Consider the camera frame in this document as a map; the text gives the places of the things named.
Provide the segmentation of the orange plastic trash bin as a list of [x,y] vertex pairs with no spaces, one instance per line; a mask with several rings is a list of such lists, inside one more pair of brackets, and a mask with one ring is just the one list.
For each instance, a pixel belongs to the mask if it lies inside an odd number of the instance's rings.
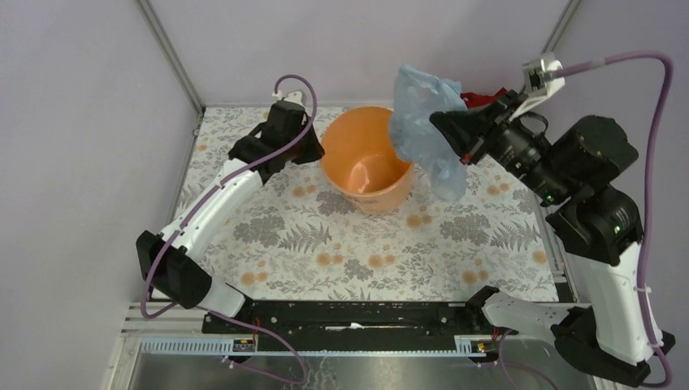
[[392,110],[363,106],[345,111],[326,128],[320,165],[328,181],[367,214],[400,206],[410,194],[414,164],[398,158],[388,138]]

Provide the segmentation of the light blue trash bag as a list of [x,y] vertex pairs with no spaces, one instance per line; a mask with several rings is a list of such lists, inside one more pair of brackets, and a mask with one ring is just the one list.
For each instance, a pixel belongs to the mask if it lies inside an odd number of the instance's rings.
[[419,165],[432,192],[447,202],[465,195],[467,170],[431,123],[430,116],[437,111],[466,111],[461,92],[458,81],[403,65],[394,81],[392,116],[388,122],[388,138],[397,157]]

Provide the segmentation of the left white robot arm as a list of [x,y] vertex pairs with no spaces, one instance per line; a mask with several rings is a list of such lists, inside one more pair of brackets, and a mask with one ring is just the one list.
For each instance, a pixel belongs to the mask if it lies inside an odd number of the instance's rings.
[[147,288],[155,288],[185,309],[221,314],[221,323],[241,334],[252,323],[248,298],[200,266],[217,230],[288,163],[313,163],[324,155],[305,107],[284,98],[267,118],[228,152],[216,177],[193,203],[161,232],[142,232],[136,252]]

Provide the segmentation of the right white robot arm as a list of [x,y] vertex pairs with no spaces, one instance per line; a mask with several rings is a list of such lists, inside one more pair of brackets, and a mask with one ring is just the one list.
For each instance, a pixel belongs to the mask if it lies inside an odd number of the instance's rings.
[[522,124],[522,97],[509,91],[482,110],[437,111],[430,121],[466,165],[492,158],[552,207],[547,223],[567,253],[579,256],[590,305],[548,307],[481,288],[466,324],[494,327],[552,345],[573,368],[630,387],[645,384],[649,359],[670,351],[674,336],[644,326],[636,285],[644,231],[635,202],[612,186],[639,154],[614,119],[587,115],[556,142]]

